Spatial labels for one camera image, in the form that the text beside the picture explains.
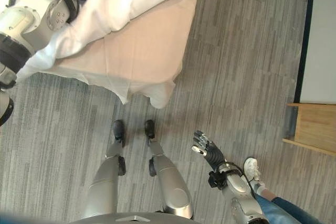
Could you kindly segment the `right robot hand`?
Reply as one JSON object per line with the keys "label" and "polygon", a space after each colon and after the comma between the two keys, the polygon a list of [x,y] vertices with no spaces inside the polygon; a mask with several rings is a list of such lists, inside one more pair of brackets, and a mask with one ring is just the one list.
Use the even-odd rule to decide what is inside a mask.
{"label": "right robot hand", "polygon": [[193,136],[194,145],[192,151],[200,154],[208,162],[214,172],[225,163],[225,157],[222,151],[216,146],[213,141],[210,141],[202,131],[195,131]]}

